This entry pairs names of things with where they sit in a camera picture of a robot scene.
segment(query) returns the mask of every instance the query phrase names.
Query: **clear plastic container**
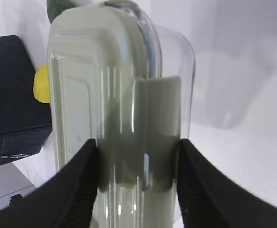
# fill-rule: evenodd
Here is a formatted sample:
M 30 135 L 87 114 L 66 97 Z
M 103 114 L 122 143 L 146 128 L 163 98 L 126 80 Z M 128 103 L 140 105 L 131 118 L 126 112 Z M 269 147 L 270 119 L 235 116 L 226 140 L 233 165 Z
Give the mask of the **clear plastic container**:
M 57 168 L 96 139 L 93 226 L 172 227 L 194 64 L 183 36 L 155 29 L 129 1 L 69 9 L 53 21 L 48 66 Z

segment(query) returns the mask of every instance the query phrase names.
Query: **yellow object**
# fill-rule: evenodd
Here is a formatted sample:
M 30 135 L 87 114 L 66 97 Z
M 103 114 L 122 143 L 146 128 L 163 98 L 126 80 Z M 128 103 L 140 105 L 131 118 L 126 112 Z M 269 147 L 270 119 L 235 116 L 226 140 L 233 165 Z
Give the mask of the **yellow object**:
M 35 98 L 42 103 L 50 103 L 51 96 L 49 91 L 48 66 L 39 67 L 35 74 L 34 88 Z

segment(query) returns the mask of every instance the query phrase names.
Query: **white surface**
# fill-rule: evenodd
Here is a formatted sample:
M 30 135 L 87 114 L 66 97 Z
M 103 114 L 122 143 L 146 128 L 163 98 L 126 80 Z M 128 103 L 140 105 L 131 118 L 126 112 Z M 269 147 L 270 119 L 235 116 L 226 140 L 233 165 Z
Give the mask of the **white surface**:
M 12 163 L 0 166 L 0 209 L 8 206 L 11 196 L 26 196 L 34 189 L 32 183 Z
M 15 191 L 11 194 L 0 197 L 0 210 L 9 206 L 10 198 L 12 196 L 20 194 L 22 197 L 25 197 L 25 196 L 29 195 L 31 192 L 33 192 L 35 189 L 36 189 L 36 187 L 31 184 L 29 187 L 20 189 L 19 191 Z
M 0 0 L 0 35 L 20 35 L 37 67 L 46 61 L 45 2 Z M 192 142 L 235 182 L 277 206 L 277 0 L 150 3 L 153 20 L 184 34 L 196 54 Z M 47 153 L 49 147 L 32 157 L 44 166 L 26 174 L 38 184 L 52 175 Z

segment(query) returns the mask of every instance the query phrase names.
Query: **green object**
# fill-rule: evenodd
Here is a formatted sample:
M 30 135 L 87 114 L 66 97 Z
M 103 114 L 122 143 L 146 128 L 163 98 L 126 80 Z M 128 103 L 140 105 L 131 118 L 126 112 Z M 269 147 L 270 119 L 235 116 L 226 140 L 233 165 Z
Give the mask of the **green object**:
M 52 23 L 63 11 L 76 7 L 69 0 L 47 0 L 48 19 Z

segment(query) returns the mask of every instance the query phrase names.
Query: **navy fabric bag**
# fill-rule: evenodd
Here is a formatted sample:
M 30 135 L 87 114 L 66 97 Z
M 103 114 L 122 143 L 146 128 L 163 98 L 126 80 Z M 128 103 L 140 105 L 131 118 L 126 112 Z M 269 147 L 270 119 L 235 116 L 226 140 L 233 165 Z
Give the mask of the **navy fabric bag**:
M 0 165 L 39 153 L 52 131 L 50 106 L 33 95 L 34 75 L 19 37 L 0 37 Z

